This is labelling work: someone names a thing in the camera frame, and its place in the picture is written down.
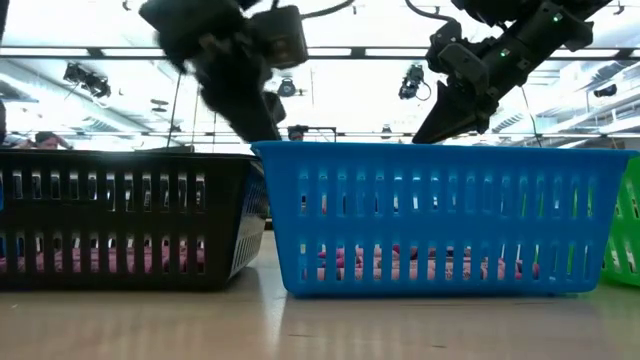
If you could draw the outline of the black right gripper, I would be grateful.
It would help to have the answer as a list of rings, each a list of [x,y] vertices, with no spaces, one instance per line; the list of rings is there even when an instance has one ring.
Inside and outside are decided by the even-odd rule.
[[[499,101],[514,86],[526,80],[530,63],[523,57],[522,44],[508,33],[471,42],[462,36],[461,25],[451,21],[430,36],[426,54],[428,68],[446,76],[437,82],[436,102],[413,136],[414,144],[435,144],[465,132],[485,132]],[[471,95],[447,84],[447,74],[438,54],[449,44],[468,48],[487,66],[489,87],[482,95]]]

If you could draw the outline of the blue plastic basket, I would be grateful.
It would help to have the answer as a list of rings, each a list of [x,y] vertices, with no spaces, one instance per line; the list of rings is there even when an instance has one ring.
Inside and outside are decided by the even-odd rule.
[[[258,142],[285,288],[296,296],[551,295],[593,290],[633,150]],[[401,275],[392,280],[391,250]],[[364,278],[354,279],[355,247]],[[381,247],[382,279],[368,269]],[[335,251],[346,278],[337,281]],[[325,281],[317,257],[327,251]],[[470,258],[503,258],[504,280],[444,279]],[[437,261],[433,281],[428,260]],[[410,260],[419,278],[409,280]],[[511,273],[523,262],[523,278]],[[539,277],[531,271],[539,266]]]

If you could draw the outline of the black track lights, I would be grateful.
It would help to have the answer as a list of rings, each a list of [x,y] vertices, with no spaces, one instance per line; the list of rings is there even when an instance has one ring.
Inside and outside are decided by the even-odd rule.
[[[108,78],[89,71],[78,63],[67,64],[63,79],[88,91],[96,99],[111,96],[111,86]]]

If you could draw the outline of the black plastic basket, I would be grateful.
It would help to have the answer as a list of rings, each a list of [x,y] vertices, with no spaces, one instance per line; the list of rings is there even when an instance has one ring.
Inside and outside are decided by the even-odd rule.
[[[224,287],[258,254],[268,212],[264,172],[250,155],[169,152],[0,150],[0,290],[188,290]],[[153,250],[145,273],[143,248]],[[170,250],[169,272],[161,247]],[[118,272],[108,272],[117,249]],[[136,270],[126,273],[126,248]],[[188,272],[179,273],[179,249],[188,249]],[[81,249],[73,273],[72,249]],[[91,273],[89,252],[100,251]],[[196,272],[196,250],[205,273]],[[63,252],[64,270],[53,272]],[[45,272],[36,271],[44,253]],[[26,272],[17,271],[24,256]]]

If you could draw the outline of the thin black rail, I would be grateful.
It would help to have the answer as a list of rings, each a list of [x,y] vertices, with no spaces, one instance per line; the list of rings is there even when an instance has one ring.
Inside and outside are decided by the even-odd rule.
[[[126,132],[94,132],[94,131],[53,131],[63,137],[73,136],[124,136],[124,137],[239,137],[233,132],[153,132],[153,131],[126,131]],[[413,137],[413,133],[409,132],[338,132],[338,137],[352,137],[352,138],[383,138],[383,137]],[[614,132],[614,133],[484,133],[478,134],[476,132],[464,133],[457,135],[457,137],[497,137],[497,138],[575,138],[575,139],[589,139],[589,138],[620,138],[620,139],[640,139],[640,133],[630,132]]]

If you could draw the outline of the green plastic basket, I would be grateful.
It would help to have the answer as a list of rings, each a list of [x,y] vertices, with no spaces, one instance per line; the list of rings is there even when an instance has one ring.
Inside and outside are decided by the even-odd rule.
[[[628,162],[621,181],[602,277],[640,287],[640,156]]]

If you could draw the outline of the black ceiling spotlight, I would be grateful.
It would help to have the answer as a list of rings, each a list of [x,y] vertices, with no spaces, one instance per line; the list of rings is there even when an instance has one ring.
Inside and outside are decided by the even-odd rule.
[[[281,80],[280,85],[277,89],[277,94],[280,97],[293,97],[299,95],[299,89],[295,85],[294,81],[290,77],[285,77]]]

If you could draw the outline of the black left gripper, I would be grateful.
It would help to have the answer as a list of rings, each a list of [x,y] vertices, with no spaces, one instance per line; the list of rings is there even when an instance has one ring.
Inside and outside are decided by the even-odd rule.
[[[243,141],[281,139],[278,124],[287,113],[277,93],[264,91],[272,72],[251,36],[169,27],[159,32],[159,46],[179,73],[195,78],[205,104]]]

